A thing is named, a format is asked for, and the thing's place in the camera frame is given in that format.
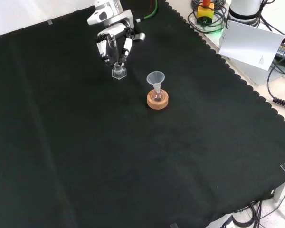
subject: black cloth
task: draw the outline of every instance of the black cloth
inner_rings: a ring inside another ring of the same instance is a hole
[[[283,118],[167,3],[120,81],[93,10],[0,36],[0,228],[204,228],[285,181]],[[156,70],[162,111],[146,104]]]

